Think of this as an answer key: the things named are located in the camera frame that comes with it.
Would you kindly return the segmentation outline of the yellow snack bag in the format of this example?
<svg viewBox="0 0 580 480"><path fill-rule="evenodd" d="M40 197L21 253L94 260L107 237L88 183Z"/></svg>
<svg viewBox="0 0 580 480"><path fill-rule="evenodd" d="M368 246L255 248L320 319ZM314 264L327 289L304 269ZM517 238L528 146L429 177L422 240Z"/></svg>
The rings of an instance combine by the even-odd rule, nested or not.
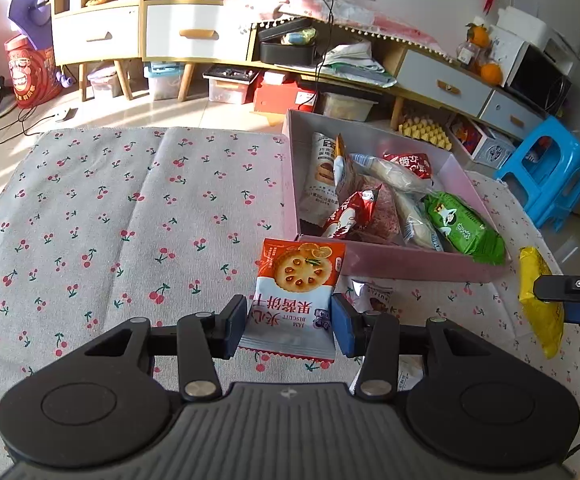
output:
<svg viewBox="0 0 580 480"><path fill-rule="evenodd" d="M539 278L552 277L552 271L536 247L522 247L519 252L519 304L546 359L559 351L563 336L564 309L561 302L544 301L534 292Z"/></svg>

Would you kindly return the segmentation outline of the orange biscuit packet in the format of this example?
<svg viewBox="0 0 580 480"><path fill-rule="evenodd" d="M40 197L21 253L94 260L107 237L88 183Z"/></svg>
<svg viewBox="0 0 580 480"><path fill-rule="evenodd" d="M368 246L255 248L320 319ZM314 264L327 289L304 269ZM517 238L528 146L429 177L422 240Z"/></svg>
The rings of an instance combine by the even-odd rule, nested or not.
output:
<svg viewBox="0 0 580 480"><path fill-rule="evenodd" d="M330 298L345 256L340 242L263 242L243 349L334 360Z"/></svg>

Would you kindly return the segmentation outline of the white snack bag black text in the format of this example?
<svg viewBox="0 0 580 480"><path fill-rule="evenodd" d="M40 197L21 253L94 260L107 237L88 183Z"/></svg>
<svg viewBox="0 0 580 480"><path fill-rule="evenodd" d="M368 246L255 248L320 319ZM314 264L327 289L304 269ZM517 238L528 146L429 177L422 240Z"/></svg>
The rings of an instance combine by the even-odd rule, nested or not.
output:
<svg viewBox="0 0 580 480"><path fill-rule="evenodd" d="M310 164L299 202L300 219L323 226L339 207L336 185L334 184L334 149L336 142L320 132L312 136Z"/></svg>

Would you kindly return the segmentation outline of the white blue bread packet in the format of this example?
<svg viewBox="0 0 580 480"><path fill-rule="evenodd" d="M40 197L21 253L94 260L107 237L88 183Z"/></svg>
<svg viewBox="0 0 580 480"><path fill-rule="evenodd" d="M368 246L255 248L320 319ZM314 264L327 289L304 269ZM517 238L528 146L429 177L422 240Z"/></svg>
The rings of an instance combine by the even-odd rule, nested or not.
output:
<svg viewBox="0 0 580 480"><path fill-rule="evenodd" d="M420 248L442 252L443 247L430 221L414 200L400 191L394 191L394 204L400 217L404 242Z"/></svg>

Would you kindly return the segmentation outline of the blue plastic stool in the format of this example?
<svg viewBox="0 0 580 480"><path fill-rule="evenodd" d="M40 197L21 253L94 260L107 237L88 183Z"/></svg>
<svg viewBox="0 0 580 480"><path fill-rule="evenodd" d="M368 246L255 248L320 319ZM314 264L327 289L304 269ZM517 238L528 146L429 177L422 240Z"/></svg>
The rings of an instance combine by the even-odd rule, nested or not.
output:
<svg viewBox="0 0 580 480"><path fill-rule="evenodd" d="M509 156L495 179L521 192L537 229L558 232L580 200L580 141L554 116L539 124Z"/></svg>

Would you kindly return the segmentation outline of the red crumpled snack packet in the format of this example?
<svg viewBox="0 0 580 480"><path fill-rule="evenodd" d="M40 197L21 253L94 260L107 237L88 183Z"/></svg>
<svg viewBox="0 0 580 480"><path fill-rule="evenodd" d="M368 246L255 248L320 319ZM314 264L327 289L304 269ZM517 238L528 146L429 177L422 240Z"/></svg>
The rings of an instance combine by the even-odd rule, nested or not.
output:
<svg viewBox="0 0 580 480"><path fill-rule="evenodd" d="M374 216L378 191L356 191L339 206L324 224L322 237L344 240L354 231L363 231Z"/></svg>

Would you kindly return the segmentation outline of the pink cardboard box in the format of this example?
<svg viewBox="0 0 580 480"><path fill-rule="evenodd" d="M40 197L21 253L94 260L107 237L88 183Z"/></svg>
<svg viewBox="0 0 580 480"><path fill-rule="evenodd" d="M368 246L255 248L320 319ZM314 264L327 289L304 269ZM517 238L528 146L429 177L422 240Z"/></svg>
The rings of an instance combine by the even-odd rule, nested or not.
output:
<svg viewBox="0 0 580 480"><path fill-rule="evenodd" d="M432 163L433 175L446 192L460 197L490 226L495 222L476 192L468 174L455 156L419 141L397 136L366 124L348 122L313 113L289 110L282 133L288 140L288 154L282 162L282 196L284 196L284 236L290 240L314 242L316 230L300 220L299 203L307 170L310 169L312 137L320 132L330 139L342 136L345 147L353 153L381 155L391 153L424 153ZM436 282L491 282L503 276L512 263L506 255L504 263L493 266L447 246L435 252L412 245L380 245L348 240L342 266L345 275L395 278L396 280Z"/></svg>

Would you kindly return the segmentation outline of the clear bag white pastry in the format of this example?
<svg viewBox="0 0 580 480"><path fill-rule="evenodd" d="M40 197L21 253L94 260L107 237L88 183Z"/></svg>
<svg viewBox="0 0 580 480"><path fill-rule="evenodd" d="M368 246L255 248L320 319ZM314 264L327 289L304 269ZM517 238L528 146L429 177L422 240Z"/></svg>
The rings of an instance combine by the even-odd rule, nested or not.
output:
<svg viewBox="0 0 580 480"><path fill-rule="evenodd" d="M417 177L412 171L395 162L358 153L353 153L351 158L365 174L382 181L394 190L412 194L433 192L432 185L427 180Z"/></svg>

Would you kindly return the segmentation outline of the orange white long packet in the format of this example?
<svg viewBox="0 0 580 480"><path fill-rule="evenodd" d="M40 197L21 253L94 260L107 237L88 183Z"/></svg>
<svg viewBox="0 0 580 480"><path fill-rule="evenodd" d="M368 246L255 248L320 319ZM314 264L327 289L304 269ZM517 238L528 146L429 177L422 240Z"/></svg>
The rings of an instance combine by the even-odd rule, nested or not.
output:
<svg viewBox="0 0 580 480"><path fill-rule="evenodd" d="M340 134L337 135L334 148L333 174L339 204L342 204L363 185L363 177L358 174Z"/></svg>

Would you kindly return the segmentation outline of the clear plastic storage bin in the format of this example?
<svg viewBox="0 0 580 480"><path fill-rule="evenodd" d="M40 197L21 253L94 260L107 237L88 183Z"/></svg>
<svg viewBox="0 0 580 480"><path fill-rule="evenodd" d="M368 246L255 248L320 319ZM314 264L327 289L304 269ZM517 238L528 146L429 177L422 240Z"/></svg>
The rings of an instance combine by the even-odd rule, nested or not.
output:
<svg viewBox="0 0 580 480"><path fill-rule="evenodd" d="M351 122L364 122L374 105L374 101L355 96L324 92L320 101L320 111L327 117L350 120Z"/></svg>

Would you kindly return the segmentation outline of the red storage box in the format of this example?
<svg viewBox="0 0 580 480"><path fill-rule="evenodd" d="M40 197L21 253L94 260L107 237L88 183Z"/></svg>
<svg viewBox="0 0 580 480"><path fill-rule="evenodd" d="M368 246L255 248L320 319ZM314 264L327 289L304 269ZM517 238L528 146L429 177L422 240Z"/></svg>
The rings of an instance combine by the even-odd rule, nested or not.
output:
<svg viewBox="0 0 580 480"><path fill-rule="evenodd" d="M281 114L287 110L312 112L317 93L303 88L293 74L266 70L254 90L254 111L260 114Z"/></svg>

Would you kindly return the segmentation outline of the stack of papers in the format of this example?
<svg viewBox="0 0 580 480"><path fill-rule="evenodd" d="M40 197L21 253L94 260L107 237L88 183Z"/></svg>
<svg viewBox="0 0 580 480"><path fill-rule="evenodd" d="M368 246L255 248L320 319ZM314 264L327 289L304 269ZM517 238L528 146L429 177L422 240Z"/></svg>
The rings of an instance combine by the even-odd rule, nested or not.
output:
<svg viewBox="0 0 580 480"><path fill-rule="evenodd" d="M320 72L350 81L391 88L396 79L372 57L368 41L338 44L329 50L319 63Z"/></svg>

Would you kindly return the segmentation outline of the black lidded box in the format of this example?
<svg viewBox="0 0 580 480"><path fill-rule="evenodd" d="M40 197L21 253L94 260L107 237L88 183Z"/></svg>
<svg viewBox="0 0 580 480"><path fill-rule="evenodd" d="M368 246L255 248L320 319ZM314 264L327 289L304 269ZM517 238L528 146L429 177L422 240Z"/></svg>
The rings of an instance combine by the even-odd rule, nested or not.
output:
<svg viewBox="0 0 580 480"><path fill-rule="evenodd" d="M310 67L315 63L317 29L311 18L258 24L258 59L266 64Z"/></svg>

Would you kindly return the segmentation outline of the pink table runner cloth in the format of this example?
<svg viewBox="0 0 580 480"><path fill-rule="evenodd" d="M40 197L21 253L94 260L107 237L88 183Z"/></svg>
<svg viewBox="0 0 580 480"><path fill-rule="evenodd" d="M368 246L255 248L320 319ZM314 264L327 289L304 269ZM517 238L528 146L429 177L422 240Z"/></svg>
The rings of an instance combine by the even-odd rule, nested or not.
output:
<svg viewBox="0 0 580 480"><path fill-rule="evenodd" d="M367 32L368 35L386 36L433 52L448 62L452 60L438 42L422 30L400 18L392 18L344 0L334 0L334 3L331 0L224 0L224 5L246 14L250 23L281 20L289 16L326 23L332 18L335 25Z"/></svg>

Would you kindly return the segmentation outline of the wooden shelf unit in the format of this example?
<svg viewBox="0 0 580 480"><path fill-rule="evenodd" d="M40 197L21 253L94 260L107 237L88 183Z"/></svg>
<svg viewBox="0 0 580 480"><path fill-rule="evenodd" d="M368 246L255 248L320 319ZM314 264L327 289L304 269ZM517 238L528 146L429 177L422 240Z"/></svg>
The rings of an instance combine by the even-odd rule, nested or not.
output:
<svg viewBox="0 0 580 480"><path fill-rule="evenodd" d="M87 66L110 62L123 96L133 97L123 63L140 57L142 0L50 0L55 61L75 65L81 96L86 96Z"/></svg>

